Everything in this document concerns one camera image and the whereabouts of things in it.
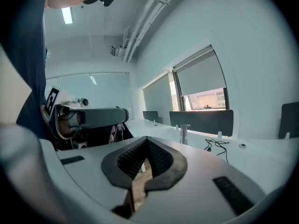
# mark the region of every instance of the black vent slot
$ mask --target black vent slot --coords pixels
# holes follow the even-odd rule
[[[172,155],[149,140],[148,149],[147,158],[151,166],[153,177],[166,172],[173,163]]]
[[[218,177],[213,181],[236,215],[240,215],[253,207],[252,202],[227,177]]]
[[[65,164],[78,162],[78,161],[81,161],[84,159],[85,158],[83,158],[82,156],[75,156],[75,157],[71,157],[71,158],[67,158],[67,159],[61,159],[60,161],[61,161],[62,165],[65,165]]]
[[[146,146],[144,140],[116,159],[117,166],[132,179],[136,177],[146,158]]]

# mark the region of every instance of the white desk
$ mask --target white desk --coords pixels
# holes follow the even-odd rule
[[[179,143],[180,130],[144,119],[131,120],[126,123],[134,137],[153,136]],[[299,139],[285,140],[245,140],[203,134],[188,131],[188,145],[200,149],[207,146],[205,139],[229,142],[225,145],[229,163],[258,183],[266,194],[283,185],[297,162]],[[246,149],[239,148],[245,144]],[[212,146],[212,153],[224,150]],[[226,161],[225,154],[219,155]]]

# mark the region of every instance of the metal post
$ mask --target metal post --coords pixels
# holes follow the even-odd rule
[[[187,128],[190,127],[190,125],[180,125],[181,128],[181,135],[180,135],[180,143],[188,145],[188,139],[187,139]]]

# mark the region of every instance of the pipe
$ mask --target pipe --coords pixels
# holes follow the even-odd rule
[[[158,15],[160,14],[160,12],[167,6],[167,4],[162,4],[159,3],[156,5],[156,7],[153,9],[153,11],[151,12],[150,16],[147,18],[145,24],[143,25],[143,28],[141,29],[141,32],[139,33],[138,38],[136,39],[136,42],[134,43],[134,46],[132,48],[132,51],[130,53],[130,56],[128,58],[128,62],[131,61],[132,56],[137,48],[137,46],[139,46],[141,40],[143,39],[145,33],[147,32],[147,30],[150,28],[151,24],[154,22],[154,20],[158,17]]]
[[[150,28],[151,24],[153,24],[154,20],[159,16],[160,12],[166,7],[166,5],[167,4],[163,4],[163,6],[160,8],[160,10],[155,14],[155,16],[153,17],[153,19],[147,25],[146,29],[142,33],[142,37],[137,41],[138,42],[137,46],[139,46],[140,42],[142,41],[142,39],[143,39],[144,35],[146,34],[146,32],[148,31],[148,29]]]
[[[138,30],[139,30],[139,28],[140,28],[140,26],[141,26],[141,24],[142,24],[145,16],[147,15],[148,11],[150,10],[151,6],[153,5],[154,1],[155,0],[148,0],[146,2],[145,6],[144,6],[144,10],[143,10],[140,18],[138,19],[137,24],[135,25],[134,30],[132,32],[132,35],[130,37],[130,40],[129,40],[129,43],[128,43],[128,46],[127,46],[127,49],[126,49],[126,52],[125,52],[125,56],[123,58],[124,62],[126,62],[126,59],[127,59],[128,54],[129,54],[129,52],[131,50],[131,46],[133,44],[133,41],[136,38],[137,32],[138,32]]]
[[[188,127],[190,127],[190,125],[180,125],[180,128],[181,128],[181,135],[179,137],[180,139],[180,143],[181,144],[185,144],[185,145],[188,145],[188,138],[187,138],[187,130],[188,130]]]
[[[134,13],[133,13],[133,15],[131,17],[130,25],[126,28],[125,34],[122,37],[122,47],[125,47],[125,44],[126,44],[127,40],[129,40],[129,38],[126,35],[131,31],[132,21],[133,21],[134,15],[135,15],[135,13],[137,11],[137,8],[139,6],[140,1],[141,0],[138,1],[137,5],[135,7]]]

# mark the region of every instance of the window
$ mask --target window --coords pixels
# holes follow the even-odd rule
[[[184,98],[186,111],[226,109],[223,88],[186,95]]]
[[[177,90],[176,90],[176,86],[174,84],[173,75],[170,74],[168,76],[168,78],[169,78],[169,85],[170,85],[171,98],[172,98],[172,108],[173,108],[173,111],[179,111]]]
[[[174,111],[229,109],[225,79],[211,46],[173,69],[169,82]]]

